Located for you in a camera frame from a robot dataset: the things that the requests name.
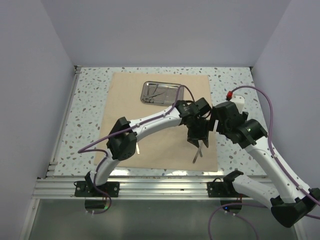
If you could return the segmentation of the steel instrument tray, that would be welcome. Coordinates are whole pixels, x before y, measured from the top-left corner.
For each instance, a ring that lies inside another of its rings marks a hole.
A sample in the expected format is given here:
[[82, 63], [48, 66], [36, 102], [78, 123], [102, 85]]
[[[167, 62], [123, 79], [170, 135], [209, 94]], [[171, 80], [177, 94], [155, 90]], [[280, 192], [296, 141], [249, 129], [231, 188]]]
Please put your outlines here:
[[146, 81], [142, 86], [140, 100], [147, 105], [171, 106], [175, 100], [183, 100], [184, 88], [179, 84]]

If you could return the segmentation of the steel tweezers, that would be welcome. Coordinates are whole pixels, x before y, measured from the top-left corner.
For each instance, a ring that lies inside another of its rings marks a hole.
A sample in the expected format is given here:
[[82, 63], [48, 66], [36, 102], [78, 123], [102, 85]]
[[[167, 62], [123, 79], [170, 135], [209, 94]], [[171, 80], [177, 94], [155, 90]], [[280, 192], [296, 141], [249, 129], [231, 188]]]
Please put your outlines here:
[[139, 148], [139, 144], [138, 143], [136, 143], [136, 152], [137, 152], [138, 155], [140, 154], [140, 148]]

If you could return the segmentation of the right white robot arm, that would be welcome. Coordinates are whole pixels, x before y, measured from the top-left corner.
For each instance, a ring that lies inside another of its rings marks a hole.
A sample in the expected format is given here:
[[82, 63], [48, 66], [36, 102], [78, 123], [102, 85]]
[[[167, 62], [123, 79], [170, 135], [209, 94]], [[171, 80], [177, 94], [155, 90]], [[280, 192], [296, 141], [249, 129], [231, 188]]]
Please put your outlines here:
[[238, 144], [251, 155], [272, 181], [268, 187], [252, 180], [239, 170], [226, 175], [219, 183], [227, 196], [242, 194], [271, 210], [273, 217], [290, 228], [312, 211], [320, 199], [319, 188], [311, 188], [285, 162], [279, 152], [268, 142], [268, 133], [247, 112], [239, 112], [236, 104], [226, 101], [212, 108], [211, 128]]

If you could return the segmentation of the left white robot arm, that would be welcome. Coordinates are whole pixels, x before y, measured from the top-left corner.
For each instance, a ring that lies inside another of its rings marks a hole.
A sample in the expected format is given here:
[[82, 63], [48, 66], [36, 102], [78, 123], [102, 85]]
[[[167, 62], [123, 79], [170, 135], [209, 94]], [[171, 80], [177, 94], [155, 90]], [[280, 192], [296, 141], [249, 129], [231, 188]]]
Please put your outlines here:
[[103, 193], [104, 184], [116, 166], [124, 160], [131, 158], [136, 152], [137, 143], [159, 131], [184, 125], [187, 127], [187, 142], [198, 149], [202, 145], [209, 145], [209, 120], [206, 115], [210, 114], [212, 107], [200, 98], [197, 101], [177, 100], [172, 106], [153, 115], [127, 120], [119, 118], [109, 135], [106, 149], [102, 150], [104, 158], [94, 171], [85, 176], [86, 190], [92, 196]]

